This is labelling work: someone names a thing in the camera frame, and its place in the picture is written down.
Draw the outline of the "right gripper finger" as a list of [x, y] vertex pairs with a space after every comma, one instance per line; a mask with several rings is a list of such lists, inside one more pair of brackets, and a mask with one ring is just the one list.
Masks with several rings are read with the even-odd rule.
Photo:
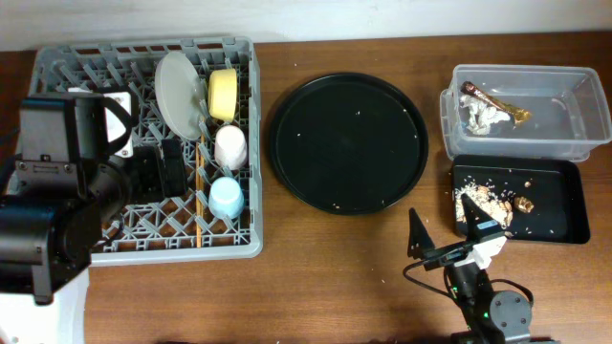
[[467, 221], [469, 242], [485, 242], [502, 235], [501, 225], [482, 210], [472, 198], [463, 194], [461, 201]]
[[431, 258], [434, 251], [435, 245], [416, 209], [410, 208], [407, 256], [416, 260], [425, 260]]

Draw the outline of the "food scraps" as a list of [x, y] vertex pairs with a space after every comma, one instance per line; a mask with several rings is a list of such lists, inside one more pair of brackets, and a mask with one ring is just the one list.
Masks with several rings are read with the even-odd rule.
[[511, 224], [517, 213], [530, 214], [535, 205], [533, 202], [522, 195], [517, 195], [513, 191], [503, 189], [500, 194], [494, 192], [493, 184], [479, 184], [475, 181], [468, 181], [460, 187], [455, 187], [452, 191], [455, 210], [455, 233], [460, 237], [467, 235], [466, 225], [468, 224], [462, 197], [467, 196], [474, 204], [486, 215], [490, 216], [503, 229], [511, 232], [512, 237], [518, 236], [517, 229], [511, 229]]

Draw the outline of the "wooden chopstick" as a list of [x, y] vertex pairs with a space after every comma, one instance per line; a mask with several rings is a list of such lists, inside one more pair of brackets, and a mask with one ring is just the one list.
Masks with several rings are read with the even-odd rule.
[[198, 168], [200, 166], [200, 153], [199, 153], [199, 144], [195, 144], [195, 194], [196, 194], [196, 247], [202, 247], [202, 228], [200, 227], [197, 219], [202, 215], [202, 204], [197, 198], [197, 192], [200, 191], [201, 188], [201, 178], [199, 176]]
[[[200, 145], [203, 144], [205, 141], [206, 141], [205, 138], [201, 136], [196, 144], [196, 149], [195, 149], [196, 151], [196, 173], [197, 173], [196, 187], [198, 191], [204, 191], [204, 188], [205, 188], [205, 181], [204, 181], [204, 178], [202, 177], [202, 174], [200, 173], [200, 170], [204, 168], [205, 162], [206, 162], [206, 159], [201, 154]], [[201, 201], [198, 201], [197, 214], [199, 216], [203, 216], [204, 210], [205, 210], [205, 205]]]

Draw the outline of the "blue cup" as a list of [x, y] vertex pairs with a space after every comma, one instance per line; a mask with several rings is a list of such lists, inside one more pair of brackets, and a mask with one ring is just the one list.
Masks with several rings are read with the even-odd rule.
[[217, 218], [237, 218], [244, 208], [244, 195], [240, 184], [231, 177], [215, 180], [210, 188], [208, 208]]

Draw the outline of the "pink cup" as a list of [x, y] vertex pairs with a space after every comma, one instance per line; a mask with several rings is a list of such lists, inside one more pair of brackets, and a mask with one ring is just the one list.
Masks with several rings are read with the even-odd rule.
[[215, 138], [214, 158], [220, 167], [242, 168], [248, 160], [248, 146], [243, 131], [234, 126], [221, 127]]

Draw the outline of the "grey plate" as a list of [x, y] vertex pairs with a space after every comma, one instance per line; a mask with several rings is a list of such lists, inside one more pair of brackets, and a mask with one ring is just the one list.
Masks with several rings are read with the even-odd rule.
[[194, 65], [183, 53], [168, 53], [157, 65], [154, 82], [158, 107], [168, 128], [181, 139], [199, 139], [204, 90]]

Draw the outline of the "white tissue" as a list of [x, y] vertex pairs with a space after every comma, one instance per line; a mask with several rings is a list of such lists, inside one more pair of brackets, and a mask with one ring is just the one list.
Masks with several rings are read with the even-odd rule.
[[476, 97], [460, 96], [460, 105], [469, 111], [467, 128], [476, 136], [487, 136], [494, 124], [507, 122], [511, 116]]

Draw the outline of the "yellow bowl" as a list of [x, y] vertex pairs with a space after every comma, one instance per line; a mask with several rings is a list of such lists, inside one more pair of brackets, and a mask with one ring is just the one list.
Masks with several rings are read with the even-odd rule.
[[222, 121], [233, 121], [237, 93], [238, 83], [235, 69], [212, 72], [208, 84], [209, 114]]

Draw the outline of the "gold snack wrapper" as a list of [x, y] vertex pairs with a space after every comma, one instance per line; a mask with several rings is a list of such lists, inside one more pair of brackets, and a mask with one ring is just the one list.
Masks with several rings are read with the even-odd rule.
[[529, 120], [532, 117], [532, 113], [529, 112], [528, 110], [525, 110], [520, 107], [516, 107], [509, 103], [505, 103], [493, 96], [490, 96], [489, 94], [479, 89], [476, 85], [474, 85], [470, 81], [465, 81], [461, 85], [460, 90], [465, 95], [476, 97], [479, 100], [484, 101], [488, 105], [496, 108], [497, 110], [509, 114], [512, 117], [515, 124], [521, 124]]

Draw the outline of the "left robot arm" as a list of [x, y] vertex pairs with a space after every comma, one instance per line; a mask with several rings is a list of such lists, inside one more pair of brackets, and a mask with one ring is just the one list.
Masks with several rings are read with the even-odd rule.
[[21, 150], [1, 170], [1, 339], [80, 343], [92, 254], [130, 204], [158, 203], [187, 191], [177, 140], [144, 145], [123, 158], [128, 134], [110, 139], [106, 117], [125, 130], [131, 115], [95, 93], [37, 94], [20, 106]]

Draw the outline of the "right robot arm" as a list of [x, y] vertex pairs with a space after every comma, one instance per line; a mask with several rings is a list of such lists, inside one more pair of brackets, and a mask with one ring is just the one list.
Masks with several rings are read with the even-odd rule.
[[[528, 343], [534, 296], [523, 286], [503, 279], [510, 290], [495, 290], [486, 269], [492, 257], [507, 242], [501, 224], [476, 205], [461, 197], [468, 235], [462, 242], [436, 247], [414, 208], [409, 210], [407, 255], [415, 260], [403, 270], [406, 280], [441, 294], [460, 309], [468, 329], [450, 336], [453, 343]], [[412, 269], [443, 270], [445, 288], [439, 290], [408, 275]]]

